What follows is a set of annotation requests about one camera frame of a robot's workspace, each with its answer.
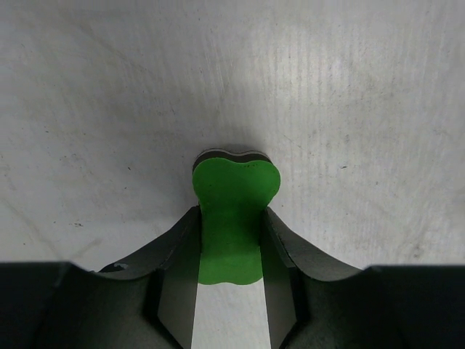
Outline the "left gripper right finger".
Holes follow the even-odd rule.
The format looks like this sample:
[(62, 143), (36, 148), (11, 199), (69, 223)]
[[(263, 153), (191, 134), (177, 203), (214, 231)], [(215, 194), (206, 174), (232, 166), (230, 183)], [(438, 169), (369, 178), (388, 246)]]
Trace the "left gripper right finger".
[(273, 348), (462, 348), (464, 267), (360, 270), (304, 240), (271, 209), (261, 257)]

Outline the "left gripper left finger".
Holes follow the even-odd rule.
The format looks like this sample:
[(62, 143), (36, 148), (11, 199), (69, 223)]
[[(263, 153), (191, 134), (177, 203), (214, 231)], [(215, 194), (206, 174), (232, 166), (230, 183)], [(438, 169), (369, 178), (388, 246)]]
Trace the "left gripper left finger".
[(91, 272), (71, 262), (1, 264), (3, 348), (190, 348), (201, 215)]

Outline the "green bone-shaped eraser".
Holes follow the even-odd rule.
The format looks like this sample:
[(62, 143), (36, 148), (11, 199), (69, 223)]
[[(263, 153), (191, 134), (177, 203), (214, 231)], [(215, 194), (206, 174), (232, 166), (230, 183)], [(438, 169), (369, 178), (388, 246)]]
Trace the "green bone-shaped eraser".
[(201, 209), (203, 285), (249, 285), (262, 278), (260, 222), (280, 188), (280, 173), (259, 151), (202, 152), (192, 184)]

